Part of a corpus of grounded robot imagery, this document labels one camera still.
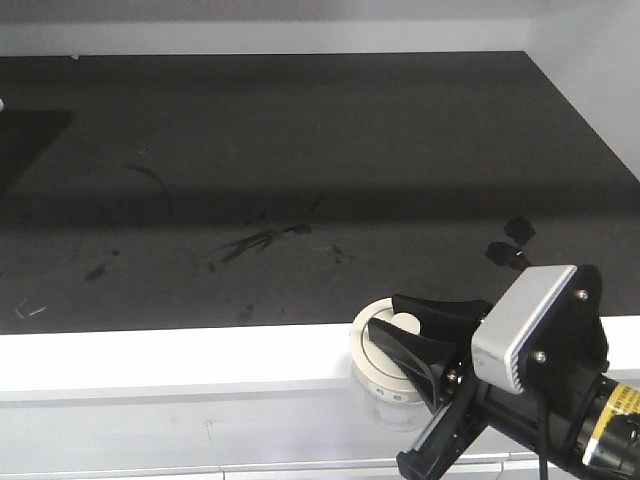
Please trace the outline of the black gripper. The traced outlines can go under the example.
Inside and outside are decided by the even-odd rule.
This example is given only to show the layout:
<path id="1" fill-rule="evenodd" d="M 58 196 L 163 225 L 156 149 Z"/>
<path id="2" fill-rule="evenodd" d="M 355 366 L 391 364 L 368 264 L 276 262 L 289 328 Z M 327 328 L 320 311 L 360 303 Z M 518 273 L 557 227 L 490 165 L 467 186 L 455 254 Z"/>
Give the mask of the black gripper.
<path id="1" fill-rule="evenodd" d="M 411 382 L 432 413 L 417 443 L 397 455 L 405 479 L 439 479 L 487 428 L 500 420 L 505 434 L 534 449 L 540 477 L 548 477 L 548 421 L 546 406 L 533 399 L 534 418 L 518 420 L 516 404 L 526 399 L 498 402 L 486 409 L 498 391 L 480 381 L 472 368 L 471 338 L 493 305 L 485 300 L 444 302 L 394 294 L 395 313 L 413 315 L 419 334 L 407 332 L 381 319 L 368 322 L 370 341 L 389 357 Z"/>

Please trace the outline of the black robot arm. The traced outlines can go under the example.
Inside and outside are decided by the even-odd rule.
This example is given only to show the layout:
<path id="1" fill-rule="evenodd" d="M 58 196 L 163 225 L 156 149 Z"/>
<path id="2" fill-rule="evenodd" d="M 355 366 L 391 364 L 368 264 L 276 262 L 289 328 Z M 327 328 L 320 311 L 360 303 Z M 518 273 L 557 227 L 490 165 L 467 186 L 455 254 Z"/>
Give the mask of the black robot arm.
<path id="1" fill-rule="evenodd" d="M 407 479 L 439 479 L 487 428 L 579 479 L 639 475 L 639 392 L 610 378 L 592 265 L 531 266 L 496 303 L 395 295 L 411 333 L 379 317 L 371 342 L 431 412 L 422 437 L 396 461 Z"/>

